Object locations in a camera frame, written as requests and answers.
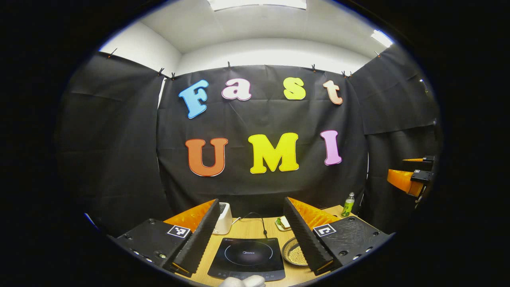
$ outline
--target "pink letter i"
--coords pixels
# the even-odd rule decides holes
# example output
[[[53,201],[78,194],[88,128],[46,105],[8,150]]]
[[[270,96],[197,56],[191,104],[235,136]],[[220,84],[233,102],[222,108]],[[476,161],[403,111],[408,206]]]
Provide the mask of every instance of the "pink letter i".
[[[337,135],[338,132],[331,130],[323,131],[320,133],[320,136],[326,143],[326,160],[324,161],[325,165],[333,165],[342,162],[342,158],[338,155]]]

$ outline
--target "power cord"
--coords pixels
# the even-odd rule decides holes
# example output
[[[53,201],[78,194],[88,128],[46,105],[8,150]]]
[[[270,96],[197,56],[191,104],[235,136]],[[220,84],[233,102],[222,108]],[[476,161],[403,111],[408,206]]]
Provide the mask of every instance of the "power cord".
[[[234,222],[232,222],[232,224],[234,224],[237,220],[245,219],[248,215],[250,215],[252,213],[257,214],[260,217],[260,220],[262,220],[262,227],[264,228],[264,236],[267,238],[267,230],[266,230],[266,225],[264,224],[264,219],[262,219],[262,216],[256,212],[250,212],[247,215],[245,215],[243,218],[239,217]]]

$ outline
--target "ceiling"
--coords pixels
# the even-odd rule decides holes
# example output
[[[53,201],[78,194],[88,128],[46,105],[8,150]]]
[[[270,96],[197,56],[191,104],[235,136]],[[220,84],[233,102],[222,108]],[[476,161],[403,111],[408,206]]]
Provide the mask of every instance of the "ceiling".
[[[331,44],[369,58],[386,47],[372,39],[374,27],[329,0],[308,0],[306,10],[244,6],[214,12],[207,0],[172,2],[141,19],[185,54],[252,38],[292,38]]]

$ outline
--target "ceiling light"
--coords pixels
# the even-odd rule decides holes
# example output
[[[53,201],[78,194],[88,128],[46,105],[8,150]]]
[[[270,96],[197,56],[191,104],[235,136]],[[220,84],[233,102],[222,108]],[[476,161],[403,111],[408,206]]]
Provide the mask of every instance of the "ceiling light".
[[[392,40],[390,40],[383,32],[374,30],[374,33],[372,34],[372,38],[379,41],[379,43],[386,46],[386,48],[389,48],[391,44],[393,44]]]
[[[298,9],[307,8],[307,0],[207,0],[214,11],[238,6],[278,5]]]

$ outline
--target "white toaster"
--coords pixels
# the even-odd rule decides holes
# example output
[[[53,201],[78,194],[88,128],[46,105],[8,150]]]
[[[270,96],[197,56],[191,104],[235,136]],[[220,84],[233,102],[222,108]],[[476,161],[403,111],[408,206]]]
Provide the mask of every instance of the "white toaster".
[[[230,204],[226,202],[220,202],[220,217],[216,222],[213,234],[227,234],[232,226],[232,212],[230,210]]]

